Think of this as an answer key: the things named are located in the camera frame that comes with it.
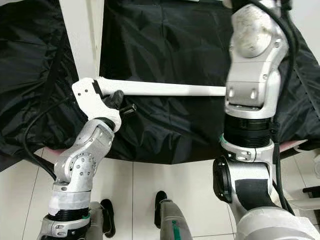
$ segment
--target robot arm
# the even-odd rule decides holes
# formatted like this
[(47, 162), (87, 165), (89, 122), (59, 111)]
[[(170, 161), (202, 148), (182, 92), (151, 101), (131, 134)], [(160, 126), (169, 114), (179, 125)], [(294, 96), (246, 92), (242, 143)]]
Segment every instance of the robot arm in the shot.
[[(213, 189), (228, 203), (237, 240), (320, 239), (307, 218), (271, 200), (273, 153), (270, 139), (281, 85), (278, 66), (289, 44), (279, 25), (250, 0), (224, 0), (232, 8), (231, 67), (226, 82), (223, 156), (213, 163)], [(261, 0), (280, 17), (279, 0)]]
[(86, 234), (91, 220), (93, 177), (112, 146), (114, 132), (121, 126), (122, 91), (116, 91), (105, 104), (93, 79), (81, 79), (75, 85), (74, 95), (88, 122), (54, 165), (57, 178), (38, 240), (78, 239)]

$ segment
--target green stripe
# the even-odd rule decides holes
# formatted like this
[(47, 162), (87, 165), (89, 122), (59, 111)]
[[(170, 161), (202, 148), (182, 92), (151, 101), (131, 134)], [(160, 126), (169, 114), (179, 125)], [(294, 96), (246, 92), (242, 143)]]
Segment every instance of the green stripe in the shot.
[(176, 221), (172, 221), (172, 228), (173, 228), (173, 236), (174, 236), (174, 240), (181, 240), (181, 236), (180, 236), (180, 230), (179, 227), (176, 225)]

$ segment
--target gray fabric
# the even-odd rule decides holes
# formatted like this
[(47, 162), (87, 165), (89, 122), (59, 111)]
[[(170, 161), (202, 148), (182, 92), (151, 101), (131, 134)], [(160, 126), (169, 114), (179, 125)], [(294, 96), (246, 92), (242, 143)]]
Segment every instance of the gray fabric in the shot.
[(160, 202), (160, 240), (192, 240), (186, 219), (179, 207), (169, 199)]

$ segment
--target white pole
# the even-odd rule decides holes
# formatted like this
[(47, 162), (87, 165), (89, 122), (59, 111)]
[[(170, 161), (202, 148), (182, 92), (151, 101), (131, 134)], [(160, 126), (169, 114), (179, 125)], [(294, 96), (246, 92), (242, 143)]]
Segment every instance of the white pole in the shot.
[(113, 80), (99, 77), (97, 79), (103, 95), (110, 95), (122, 90), (124, 95), (137, 96), (218, 96), (226, 94), (224, 86), (201, 86), (170, 84), (145, 81)]

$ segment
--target white tape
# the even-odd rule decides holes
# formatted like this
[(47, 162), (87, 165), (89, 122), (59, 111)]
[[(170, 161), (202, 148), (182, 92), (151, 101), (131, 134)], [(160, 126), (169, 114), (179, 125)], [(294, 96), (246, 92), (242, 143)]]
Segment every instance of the white tape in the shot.
[(88, 208), (90, 204), (90, 195), (91, 191), (54, 191), (49, 202), (49, 214), (55, 216), (59, 210), (77, 210)]

